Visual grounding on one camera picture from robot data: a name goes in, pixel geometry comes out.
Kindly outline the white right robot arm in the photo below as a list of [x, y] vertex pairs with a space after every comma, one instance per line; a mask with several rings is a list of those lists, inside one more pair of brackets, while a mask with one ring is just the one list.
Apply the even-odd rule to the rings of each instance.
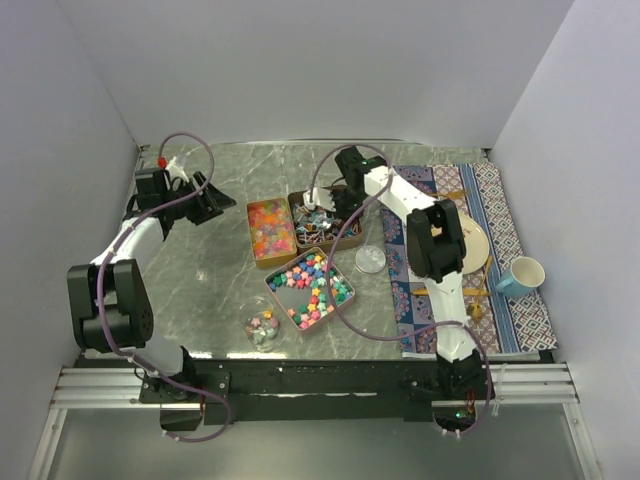
[[451, 364], [439, 372], [438, 387], [449, 398], [462, 397], [473, 376], [461, 364], [479, 358], [481, 351], [464, 304], [466, 245], [455, 203], [429, 196], [399, 175], [388, 159], [366, 158], [355, 145], [339, 149], [335, 162], [346, 181], [346, 189], [333, 196], [344, 228], [375, 201], [401, 221], [408, 268], [429, 293], [437, 358]]

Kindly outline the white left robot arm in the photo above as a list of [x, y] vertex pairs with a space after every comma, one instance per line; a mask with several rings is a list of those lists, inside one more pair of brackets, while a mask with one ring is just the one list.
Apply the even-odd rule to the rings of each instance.
[[174, 400], [188, 401], [201, 385], [188, 350], [154, 332], [154, 314], [141, 268], [186, 219], [201, 225], [237, 202], [192, 176], [152, 167], [138, 171], [116, 238], [91, 262], [67, 273], [74, 339], [85, 350], [113, 353], [145, 371], [144, 380]]

